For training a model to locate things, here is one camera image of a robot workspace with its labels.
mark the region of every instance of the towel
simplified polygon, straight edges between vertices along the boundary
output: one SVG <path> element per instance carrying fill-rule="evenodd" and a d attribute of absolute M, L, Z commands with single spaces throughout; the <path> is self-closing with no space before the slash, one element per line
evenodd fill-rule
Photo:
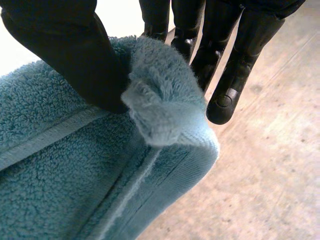
<path fill-rule="evenodd" d="M 43 61 L 0 77 L 0 238 L 132 240 L 218 158 L 182 56 L 110 38 L 129 112 L 87 104 Z"/>

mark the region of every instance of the robotic hand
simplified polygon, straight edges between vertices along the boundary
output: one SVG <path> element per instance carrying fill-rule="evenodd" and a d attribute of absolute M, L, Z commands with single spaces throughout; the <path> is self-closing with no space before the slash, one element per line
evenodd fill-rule
<path fill-rule="evenodd" d="M 205 92 L 215 74 L 238 21 L 236 40 L 224 72 L 208 103 L 206 115 L 214 124 L 227 123 L 264 46 L 305 0 L 206 0 L 199 49 L 191 63 Z M 169 0 L 140 0 L 143 35 L 166 40 Z M 197 41 L 203 0 L 172 0 L 175 34 L 171 45 L 189 63 Z"/>
<path fill-rule="evenodd" d="M 95 14 L 96 0 L 0 0 L 9 33 L 43 59 L 88 102 L 124 113 L 128 74 Z"/>

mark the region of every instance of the towel fold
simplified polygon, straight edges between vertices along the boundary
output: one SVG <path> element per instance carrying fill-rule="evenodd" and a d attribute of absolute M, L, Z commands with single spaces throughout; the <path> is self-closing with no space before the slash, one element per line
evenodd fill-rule
<path fill-rule="evenodd" d="M 130 69 L 129 113 L 88 105 L 43 61 L 0 78 L 0 237 L 135 239 L 218 157 L 184 59 L 110 38 Z"/>

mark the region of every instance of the concrete floor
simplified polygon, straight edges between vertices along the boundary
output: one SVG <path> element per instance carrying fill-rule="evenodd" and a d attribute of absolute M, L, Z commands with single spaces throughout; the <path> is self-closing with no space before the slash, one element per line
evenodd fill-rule
<path fill-rule="evenodd" d="M 255 64 L 231 121 L 211 125 L 221 143 L 216 165 L 138 240 L 320 239 L 319 23 L 318 0 L 287 18 Z"/>

